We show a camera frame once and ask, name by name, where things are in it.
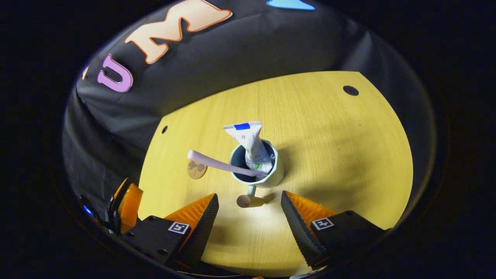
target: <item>toothbrush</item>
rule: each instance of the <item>toothbrush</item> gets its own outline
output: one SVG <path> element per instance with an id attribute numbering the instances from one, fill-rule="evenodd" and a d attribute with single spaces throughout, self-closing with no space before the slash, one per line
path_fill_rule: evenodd
<path id="1" fill-rule="evenodd" d="M 243 169 L 243 168 L 239 168 L 239 167 L 236 167 L 236 166 L 233 166 L 230 164 L 226 164 L 226 163 L 223 163 L 221 161 L 217 161 L 214 158 L 210 158 L 206 155 L 203 155 L 200 152 L 197 152 L 194 150 L 190 150 L 187 153 L 187 158 L 192 160 L 192 161 L 195 161 L 195 162 L 198 162 L 198 163 L 201 163 L 201 164 L 204 164 L 206 166 L 213 167 L 216 169 L 240 173 L 240 174 L 244 174 L 244 175 L 248 175 L 248 176 L 267 176 L 267 174 L 262 172 L 262 171 Z"/>

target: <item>blue shape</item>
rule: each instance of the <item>blue shape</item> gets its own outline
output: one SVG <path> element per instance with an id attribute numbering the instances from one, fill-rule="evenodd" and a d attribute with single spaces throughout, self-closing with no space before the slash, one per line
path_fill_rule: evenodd
<path id="1" fill-rule="evenodd" d="M 315 7 L 301 0 L 270 0 L 267 5 L 283 9 L 315 10 Z"/>
<path id="2" fill-rule="evenodd" d="M 246 130 L 249 129 L 249 124 L 243 123 L 243 124 L 234 125 L 234 128 L 236 128 L 236 130 Z"/>
<path id="3" fill-rule="evenodd" d="M 86 212 L 88 212 L 88 214 L 90 214 L 91 217 L 93 217 L 93 213 L 86 206 L 83 206 L 83 208 Z"/>

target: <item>wooden table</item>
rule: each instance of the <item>wooden table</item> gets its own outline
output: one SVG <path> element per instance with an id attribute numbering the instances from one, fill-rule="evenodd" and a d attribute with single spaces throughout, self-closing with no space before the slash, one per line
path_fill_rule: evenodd
<path id="1" fill-rule="evenodd" d="M 346 93 L 346 85 L 359 95 Z M 260 137 L 278 150 L 286 174 L 277 187 L 257 189 L 266 204 L 243 209 L 236 198 L 246 185 L 214 168 L 194 180 L 186 155 L 194 149 L 229 162 L 238 143 L 222 127 L 248 121 L 262 122 Z M 291 276 L 310 268 L 281 209 L 283 190 L 336 212 L 354 210 L 387 229 L 403 213 L 412 179 L 403 127 L 366 78 L 345 71 L 293 74 L 232 88 L 163 117 L 141 172 L 139 217 L 166 216 L 217 193 L 219 211 L 202 260 L 252 276 Z"/>

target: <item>cup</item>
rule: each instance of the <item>cup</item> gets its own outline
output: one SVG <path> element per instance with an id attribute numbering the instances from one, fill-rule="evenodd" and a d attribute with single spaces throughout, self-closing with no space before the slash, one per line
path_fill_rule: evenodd
<path id="1" fill-rule="evenodd" d="M 272 160 L 272 169 L 269 174 L 263 179 L 256 181 L 254 176 L 248 176 L 240 173 L 231 173 L 237 181 L 250 186 L 250 190 L 247 195 L 242 195 L 238 198 L 238 205 L 240 207 L 255 207 L 261 206 L 260 199 L 255 197 L 255 189 L 256 187 L 260 188 L 272 188 L 277 186 L 282 179 L 284 178 L 284 165 L 277 153 L 277 150 L 274 146 L 267 140 L 262 139 L 262 143 L 267 150 L 271 160 Z M 234 148 L 233 152 L 231 152 L 231 158 L 229 159 L 229 164 L 248 169 L 245 160 L 245 148 L 240 144 L 236 148 Z"/>

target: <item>toothpaste tube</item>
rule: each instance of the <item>toothpaste tube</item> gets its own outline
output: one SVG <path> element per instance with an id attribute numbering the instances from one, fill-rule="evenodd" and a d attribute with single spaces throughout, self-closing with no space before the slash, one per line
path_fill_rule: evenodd
<path id="1" fill-rule="evenodd" d="M 224 130 L 246 149 L 248 168 L 268 174 L 272 169 L 272 161 L 259 137 L 261 129 L 260 121 L 224 126 Z"/>

